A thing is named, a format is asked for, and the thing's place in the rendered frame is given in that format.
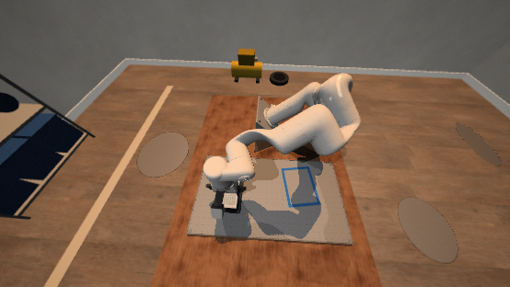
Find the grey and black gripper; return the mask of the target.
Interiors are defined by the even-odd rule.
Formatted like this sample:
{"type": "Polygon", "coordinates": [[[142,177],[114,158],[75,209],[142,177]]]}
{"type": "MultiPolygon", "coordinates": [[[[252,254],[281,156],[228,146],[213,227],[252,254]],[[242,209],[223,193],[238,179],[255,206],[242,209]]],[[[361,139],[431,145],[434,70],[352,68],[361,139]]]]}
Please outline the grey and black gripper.
{"type": "MultiPolygon", "coordinates": [[[[216,193],[216,189],[214,188],[214,186],[211,183],[210,184],[206,184],[205,187],[208,188],[208,189],[212,189],[216,193]]],[[[236,182],[233,182],[228,189],[225,189],[225,193],[236,193],[237,196],[238,196],[240,194],[240,192],[245,191],[246,188],[247,187],[239,186],[238,185],[238,181],[236,181],[236,182]]]]}

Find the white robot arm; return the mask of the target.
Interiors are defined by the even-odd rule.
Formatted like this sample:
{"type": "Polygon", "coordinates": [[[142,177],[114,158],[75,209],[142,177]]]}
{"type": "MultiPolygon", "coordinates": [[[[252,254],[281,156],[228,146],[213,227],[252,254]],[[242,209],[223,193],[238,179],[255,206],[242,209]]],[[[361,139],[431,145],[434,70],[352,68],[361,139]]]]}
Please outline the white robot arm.
{"type": "Polygon", "coordinates": [[[221,156],[210,157],[203,165],[203,173],[216,189],[211,218],[223,219],[225,189],[233,182],[248,181],[255,176],[248,149],[250,144],[265,141],[283,155],[308,143],[322,156],[341,150],[361,123],[350,95],[353,83],[350,75],[338,74],[324,84],[309,84],[284,102],[277,106],[271,104],[271,108],[264,110],[265,120],[274,129],[248,130],[229,141],[226,145],[228,163],[221,156]],[[308,109],[302,111],[305,104],[308,109]]]}

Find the blue taped rectangle outline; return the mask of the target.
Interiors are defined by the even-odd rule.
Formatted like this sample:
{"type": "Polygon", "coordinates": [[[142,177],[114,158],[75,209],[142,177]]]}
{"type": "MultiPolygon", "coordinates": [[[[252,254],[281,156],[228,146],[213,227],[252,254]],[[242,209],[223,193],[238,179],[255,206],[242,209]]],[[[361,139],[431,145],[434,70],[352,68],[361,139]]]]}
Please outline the blue taped rectangle outline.
{"type": "Polygon", "coordinates": [[[286,192],[286,197],[287,197],[289,208],[292,208],[292,207],[302,207],[302,206],[311,206],[311,205],[320,205],[319,196],[318,196],[318,193],[317,193],[317,190],[316,190],[316,187],[315,187],[315,184],[314,184],[313,177],[311,175],[309,166],[290,167],[290,168],[281,168],[281,169],[282,169],[282,174],[283,174],[283,179],[284,179],[284,187],[285,187],[285,192],[286,192]],[[288,188],[287,188],[287,185],[286,185],[284,170],[295,170],[295,169],[307,169],[308,174],[310,176],[310,180],[311,180],[312,186],[313,186],[313,190],[314,190],[316,198],[317,198],[317,202],[291,204],[290,198],[289,198],[289,193],[288,193],[288,188]]]}

